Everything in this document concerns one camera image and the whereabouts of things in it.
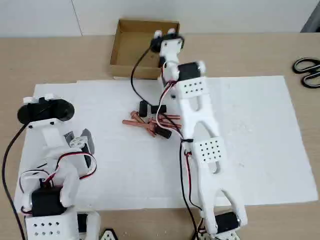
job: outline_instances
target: white foam board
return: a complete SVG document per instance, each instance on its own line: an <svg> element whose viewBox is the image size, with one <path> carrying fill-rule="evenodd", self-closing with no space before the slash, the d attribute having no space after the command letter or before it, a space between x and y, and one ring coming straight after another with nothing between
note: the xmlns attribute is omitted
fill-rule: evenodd
<svg viewBox="0 0 320 240"><path fill-rule="evenodd" d="M137 80L135 85L151 103L158 102L158 82ZM316 184L284 78L209 78L208 85L245 204L317 200ZM151 138L143 129L122 124L139 105L128 80L37 85L34 94L48 92L74 104L75 115L69 123L72 130L79 134L88 128L95 142L98 168L91 178L81 181L76 198L79 209L185 207L179 177L179 138L174 133L169 140ZM177 110L171 106L169 111ZM204 129L197 130L196 137L203 138ZM20 172L38 154L30 151L30 145L27 133ZM192 198L197 202L194 162L191 172ZM20 194L17 188L16 204ZM227 204L226 198L218 196L218 206Z"/></svg>

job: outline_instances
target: scissor handle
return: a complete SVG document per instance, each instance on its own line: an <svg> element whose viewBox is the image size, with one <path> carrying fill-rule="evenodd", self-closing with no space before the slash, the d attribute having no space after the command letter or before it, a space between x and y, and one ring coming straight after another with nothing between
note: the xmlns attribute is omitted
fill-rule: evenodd
<svg viewBox="0 0 320 240"><path fill-rule="evenodd" d="M313 66L308 66L308 67L305 67L305 68L298 68L298 65L300 63L305 63L305 62L313 63L314 65ZM314 58L314 57L303 57L303 58L300 58L297 61L295 61L294 64L292 65L292 70L293 70L293 72L295 74L311 73L311 72L316 71L317 69L320 69L320 60L317 59L317 58Z"/></svg>
<svg viewBox="0 0 320 240"><path fill-rule="evenodd" d="M311 84L310 80L314 79L316 77L320 76L320 71L315 71L313 73L311 73L310 75L304 76L301 79L301 83L304 87L309 88L309 89L318 89L320 88L320 84Z"/></svg>

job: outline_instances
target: red wire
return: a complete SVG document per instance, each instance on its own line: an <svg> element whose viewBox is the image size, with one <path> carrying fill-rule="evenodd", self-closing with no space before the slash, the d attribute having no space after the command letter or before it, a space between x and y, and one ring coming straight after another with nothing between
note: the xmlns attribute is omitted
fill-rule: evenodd
<svg viewBox="0 0 320 240"><path fill-rule="evenodd" d="M85 152L85 154L88 154L88 155L90 155L91 157L94 157L94 156L92 156L92 154L90 154L90 153ZM65 153L65 154L62 154L62 155L59 157L58 161L56 162L55 170L57 170L57 168L58 168L58 166L59 166L59 162L61 161L61 159L63 159L64 157L67 157L67 156L75 156L75 155L84 155L84 152L83 152L83 151L75 151L75 152L67 152L67 153ZM95 166L95 169L94 169L94 171L93 171L92 173L90 173L90 174L88 174L88 175L81 176L79 179L81 180L81 179L85 179L85 178L91 176L92 174L94 174L94 173L96 172L96 170L97 170L97 166ZM55 173L52 174L49 178L47 178L47 180L45 181L45 183L47 183L47 182L49 182L50 180L52 180L55 175L56 175Z"/></svg>

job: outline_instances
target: brown cardboard box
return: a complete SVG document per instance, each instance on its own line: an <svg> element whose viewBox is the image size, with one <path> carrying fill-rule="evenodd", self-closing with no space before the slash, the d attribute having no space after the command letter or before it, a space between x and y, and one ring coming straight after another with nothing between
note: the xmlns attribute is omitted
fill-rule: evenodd
<svg viewBox="0 0 320 240"><path fill-rule="evenodd" d="M148 21L120 19L116 29L110 59L114 77L130 77L132 69L141 55L148 49L156 30L167 33L173 28L179 32L179 23L172 21ZM134 77L157 79L160 75L159 54L151 51L136 68Z"/></svg>

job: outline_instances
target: table surface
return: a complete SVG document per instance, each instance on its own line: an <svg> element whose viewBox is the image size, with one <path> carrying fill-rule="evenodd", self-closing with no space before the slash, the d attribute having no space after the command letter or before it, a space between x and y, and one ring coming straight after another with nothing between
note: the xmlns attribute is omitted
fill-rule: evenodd
<svg viewBox="0 0 320 240"><path fill-rule="evenodd" d="M0 38L0 153L20 128L17 110L32 96L35 84L110 79L113 36ZM303 143L319 191L320 90L300 84L293 61L320 58L318 33L186 35L180 61L204 60L208 77L284 75L296 111ZM6 169L9 190L16 186L24 135L13 146ZM12 210L0 186L1 239L20 239ZM243 240L318 239L320 202L248 206ZM101 229L114 228L120 240L190 239L192 225L185 209L142 209L101 212Z"/></svg>

